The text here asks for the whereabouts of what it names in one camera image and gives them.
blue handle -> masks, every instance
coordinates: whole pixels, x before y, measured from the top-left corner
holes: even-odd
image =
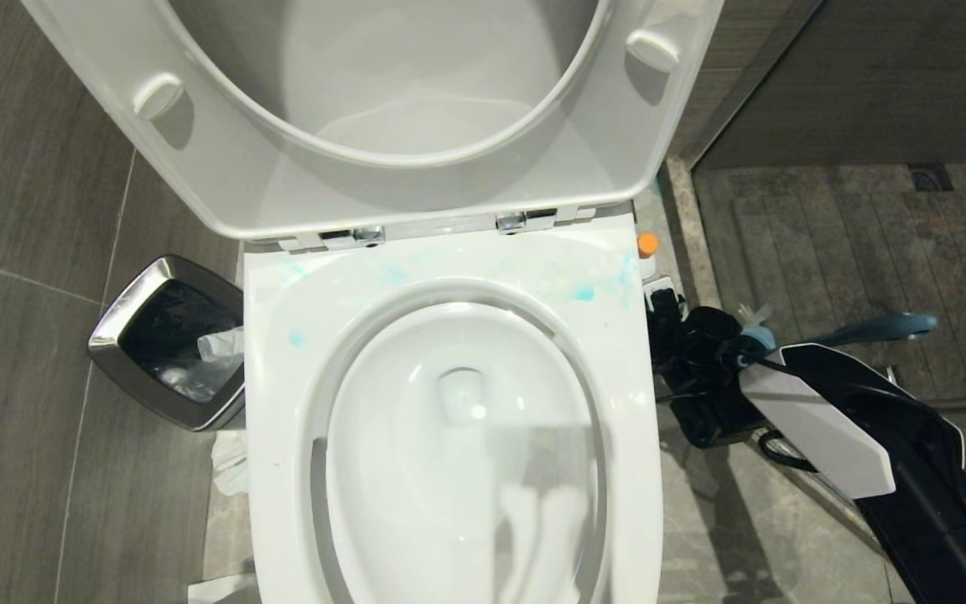
[[[858,322],[858,324],[845,325],[843,328],[825,336],[815,337],[810,341],[833,347],[855,344],[857,341],[915,340],[934,331],[936,326],[938,326],[938,318],[934,315],[897,313]]]

orange cap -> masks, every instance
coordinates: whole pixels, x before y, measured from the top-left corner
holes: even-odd
[[[643,233],[636,238],[636,247],[640,248],[640,258],[650,258],[658,252],[658,237],[655,233]]]

white toilet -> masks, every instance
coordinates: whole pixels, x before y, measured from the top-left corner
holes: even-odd
[[[193,211],[249,242],[266,604],[656,599],[627,201],[721,0],[24,3]]]

toilet bowl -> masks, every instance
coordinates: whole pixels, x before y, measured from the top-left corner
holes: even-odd
[[[628,200],[720,0],[24,0],[246,243],[267,604],[639,603],[661,479]]]

trash can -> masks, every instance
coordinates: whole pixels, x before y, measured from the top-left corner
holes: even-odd
[[[242,348],[204,360],[198,339],[239,336],[244,294],[178,256],[153,261],[107,307],[88,340],[92,361],[158,416],[192,432],[244,428]]]

